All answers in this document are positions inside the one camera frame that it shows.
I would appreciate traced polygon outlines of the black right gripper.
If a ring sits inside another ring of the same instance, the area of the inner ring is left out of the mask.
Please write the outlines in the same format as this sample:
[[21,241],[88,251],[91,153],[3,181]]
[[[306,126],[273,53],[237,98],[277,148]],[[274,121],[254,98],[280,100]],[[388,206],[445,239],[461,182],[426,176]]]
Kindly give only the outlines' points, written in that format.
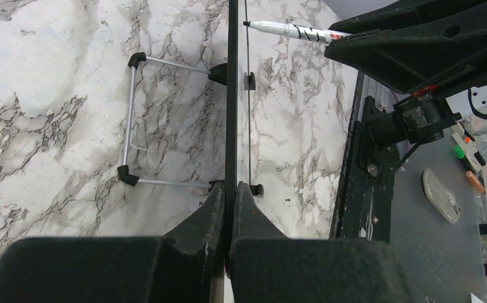
[[396,1],[330,29],[354,35],[327,46],[326,58],[412,93],[369,122],[378,146],[443,138],[461,115],[438,90],[454,94],[487,85],[487,1]]

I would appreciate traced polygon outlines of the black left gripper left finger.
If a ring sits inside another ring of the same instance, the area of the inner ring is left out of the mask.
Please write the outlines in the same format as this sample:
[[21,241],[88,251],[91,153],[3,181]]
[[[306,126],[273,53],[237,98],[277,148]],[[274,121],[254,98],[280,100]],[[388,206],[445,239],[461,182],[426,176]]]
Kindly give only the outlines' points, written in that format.
[[32,237],[0,258],[0,302],[222,302],[224,185],[160,237]]

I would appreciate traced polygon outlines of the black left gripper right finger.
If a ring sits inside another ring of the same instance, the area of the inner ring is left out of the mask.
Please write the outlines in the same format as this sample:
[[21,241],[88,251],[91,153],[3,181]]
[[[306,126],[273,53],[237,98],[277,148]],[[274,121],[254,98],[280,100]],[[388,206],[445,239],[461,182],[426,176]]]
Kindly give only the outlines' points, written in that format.
[[291,239],[239,183],[229,278],[236,302],[412,302],[399,257],[380,241]]

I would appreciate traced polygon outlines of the black whiteboard marker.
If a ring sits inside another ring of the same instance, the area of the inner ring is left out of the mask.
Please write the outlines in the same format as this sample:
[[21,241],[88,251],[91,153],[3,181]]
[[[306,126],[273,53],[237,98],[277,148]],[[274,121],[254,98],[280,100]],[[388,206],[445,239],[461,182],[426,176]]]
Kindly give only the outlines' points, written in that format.
[[243,25],[263,33],[283,36],[290,39],[319,42],[323,44],[330,44],[335,40],[340,40],[344,37],[348,37],[351,35],[350,33],[308,27],[304,25],[295,25],[293,23],[277,23],[271,21],[244,21]]

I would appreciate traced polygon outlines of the black framed whiteboard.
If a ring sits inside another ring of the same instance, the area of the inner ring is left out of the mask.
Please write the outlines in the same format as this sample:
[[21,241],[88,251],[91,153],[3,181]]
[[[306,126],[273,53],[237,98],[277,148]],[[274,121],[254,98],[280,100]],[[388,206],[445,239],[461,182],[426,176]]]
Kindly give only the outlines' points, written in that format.
[[236,196],[240,182],[250,183],[248,46],[246,2],[229,1],[227,49],[227,114],[225,186],[227,197]]

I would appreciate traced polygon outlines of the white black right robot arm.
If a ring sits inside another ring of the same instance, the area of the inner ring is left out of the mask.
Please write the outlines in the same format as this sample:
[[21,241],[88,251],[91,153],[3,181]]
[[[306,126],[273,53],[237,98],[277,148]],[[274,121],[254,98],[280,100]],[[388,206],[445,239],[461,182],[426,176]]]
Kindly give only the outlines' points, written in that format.
[[404,95],[365,126],[378,146],[425,144],[470,116],[487,120],[487,1],[396,1],[334,23],[325,56]]

